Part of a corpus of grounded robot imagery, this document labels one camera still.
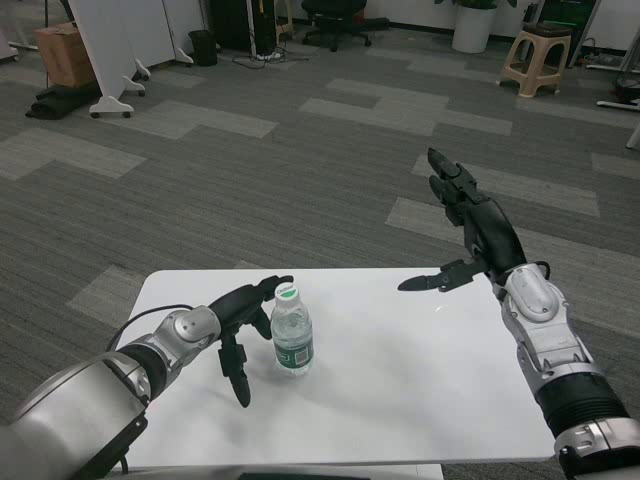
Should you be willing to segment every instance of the plastic stool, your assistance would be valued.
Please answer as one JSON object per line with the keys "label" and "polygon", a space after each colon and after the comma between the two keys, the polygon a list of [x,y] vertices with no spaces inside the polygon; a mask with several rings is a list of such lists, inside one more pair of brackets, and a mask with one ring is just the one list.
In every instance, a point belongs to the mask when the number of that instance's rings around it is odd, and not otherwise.
{"label": "plastic stool", "polygon": [[[514,61],[518,47],[528,40],[533,46],[533,55],[524,62]],[[562,45],[564,50],[558,67],[546,65],[545,60],[549,51],[556,45]],[[520,84],[521,97],[532,98],[538,88],[543,85],[555,85],[555,93],[560,92],[560,81],[564,73],[569,48],[571,46],[571,29],[547,23],[527,23],[518,34],[507,55],[504,67],[500,73],[498,85],[504,79],[515,80]]]}

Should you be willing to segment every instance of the black trash can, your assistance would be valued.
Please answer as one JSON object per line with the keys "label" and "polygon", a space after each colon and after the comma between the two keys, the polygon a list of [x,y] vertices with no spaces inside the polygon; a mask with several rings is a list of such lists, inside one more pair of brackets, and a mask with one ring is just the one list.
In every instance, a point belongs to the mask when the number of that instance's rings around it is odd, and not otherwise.
{"label": "black trash can", "polygon": [[216,39],[209,30],[195,30],[189,32],[193,44],[193,60],[196,65],[210,67],[218,63]]}

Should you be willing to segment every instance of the bottle label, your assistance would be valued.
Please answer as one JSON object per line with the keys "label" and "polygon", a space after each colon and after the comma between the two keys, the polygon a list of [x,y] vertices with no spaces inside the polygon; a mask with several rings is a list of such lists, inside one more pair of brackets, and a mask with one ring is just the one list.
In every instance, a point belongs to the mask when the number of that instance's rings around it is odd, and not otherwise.
{"label": "bottle label", "polygon": [[309,343],[306,345],[293,350],[282,348],[277,343],[275,345],[276,357],[283,367],[302,368],[313,358],[313,339],[309,340]]}

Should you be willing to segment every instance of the bottle cap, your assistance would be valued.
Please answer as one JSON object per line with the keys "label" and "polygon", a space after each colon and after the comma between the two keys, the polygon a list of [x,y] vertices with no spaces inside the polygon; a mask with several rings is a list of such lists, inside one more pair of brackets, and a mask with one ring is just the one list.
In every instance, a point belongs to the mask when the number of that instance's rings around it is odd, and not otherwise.
{"label": "bottle cap", "polygon": [[290,307],[300,301],[300,292],[291,282],[282,283],[276,289],[276,304]]}

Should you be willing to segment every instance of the beige stool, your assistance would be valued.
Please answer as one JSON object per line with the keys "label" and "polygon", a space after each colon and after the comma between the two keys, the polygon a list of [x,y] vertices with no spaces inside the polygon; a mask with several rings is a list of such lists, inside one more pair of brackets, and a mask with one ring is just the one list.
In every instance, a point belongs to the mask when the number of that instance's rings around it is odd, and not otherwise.
{"label": "beige stool", "polygon": [[[278,25],[278,14],[276,12],[276,44],[279,45],[280,44],[280,35],[284,34],[284,33],[290,33],[291,34],[291,38],[293,38],[293,17],[292,12],[293,12],[293,7],[291,6],[291,0],[286,0],[287,3],[287,23],[285,23],[284,25]],[[278,0],[274,0],[273,2],[273,9],[274,11],[276,11],[276,9],[278,8]]]}
{"label": "beige stool", "polygon": [[[528,40],[533,47],[533,55],[529,55],[528,60],[517,61],[514,57],[518,47],[522,42]],[[549,51],[556,45],[564,46],[562,58],[558,67],[546,65],[545,60]],[[538,88],[543,85],[555,85],[555,93],[560,92],[560,81],[564,73],[571,46],[571,29],[559,27],[547,23],[527,23],[513,42],[507,60],[500,73],[500,80],[509,78],[520,84],[519,95],[521,97],[532,98],[536,95]]]}

